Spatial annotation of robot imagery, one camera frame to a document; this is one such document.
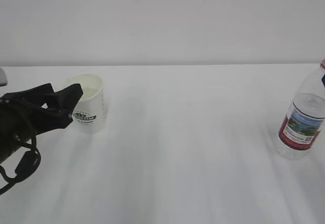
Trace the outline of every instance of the printed logo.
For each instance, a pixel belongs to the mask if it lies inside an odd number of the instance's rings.
[[[76,118],[76,120],[78,122],[80,122],[81,124],[90,124],[92,123],[93,121],[96,120],[97,116],[94,115],[94,116],[91,116],[90,114],[88,113],[84,113],[84,112],[74,112],[73,113],[73,116]]]

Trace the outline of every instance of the white paper cup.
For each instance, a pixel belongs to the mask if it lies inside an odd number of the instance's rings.
[[[81,74],[68,78],[64,87],[80,83],[83,96],[73,111],[74,121],[86,134],[100,132],[106,125],[108,104],[103,94],[103,81],[95,74]]]

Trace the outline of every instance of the red label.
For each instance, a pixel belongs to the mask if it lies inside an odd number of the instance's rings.
[[[296,150],[309,149],[317,139],[324,118],[315,118],[299,111],[292,103],[279,131],[283,143]]]
[[[313,143],[315,142],[315,140],[317,139],[319,132],[316,133],[316,135],[314,136],[313,140],[311,141],[310,144],[298,144],[294,141],[292,141],[291,139],[289,139],[285,134],[284,134],[284,129],[287,126],[289,122],[289,119],[287,117],[285,117],[283,124],[280,128],[280,132],[279,132],[279,137],[281,139],[281,141],[283,143],[285,143],[287,146],[291,147],[292,149],[296,149],[296,150],[307,150],[310,149],[311,146],[313,145]]]

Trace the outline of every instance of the plastic water bottle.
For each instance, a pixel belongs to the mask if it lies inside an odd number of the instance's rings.
[[[288,159],[304,157],[319,135],[325,120],[325,60],[296,92],[276,142]]]

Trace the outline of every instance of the white tabletop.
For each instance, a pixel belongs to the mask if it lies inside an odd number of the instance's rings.
[[[110,107],[96,135],[71,125],[38,136],[41,165],[0,196],[0,222],[324,223],[324,135],[298,161],[272,144],[317,66],[5,68],[0,95],[96,73]],[[13,172],[22,154],[3,166]]]

